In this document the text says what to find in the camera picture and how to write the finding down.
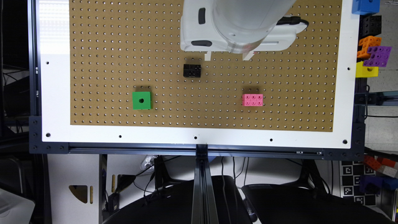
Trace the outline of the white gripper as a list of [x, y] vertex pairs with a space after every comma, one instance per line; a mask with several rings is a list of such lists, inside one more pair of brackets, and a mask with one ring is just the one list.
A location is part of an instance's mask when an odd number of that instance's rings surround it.
[[186, 0], [180, 28], [180, 48], [211, 52], [245, 52], [248, 61], [254, 51], [289, 48], [298, 33], [307, 28], [299, 16], [289, 16], [295, 0]]

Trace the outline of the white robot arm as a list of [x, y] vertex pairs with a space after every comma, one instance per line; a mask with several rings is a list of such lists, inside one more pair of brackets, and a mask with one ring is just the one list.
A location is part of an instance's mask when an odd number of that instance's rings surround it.
[[180, 48], [186, 52], [242, 54], [289, 48], [308, 27], [288, 16], [295, 0], [185, 0], [180, 20]]

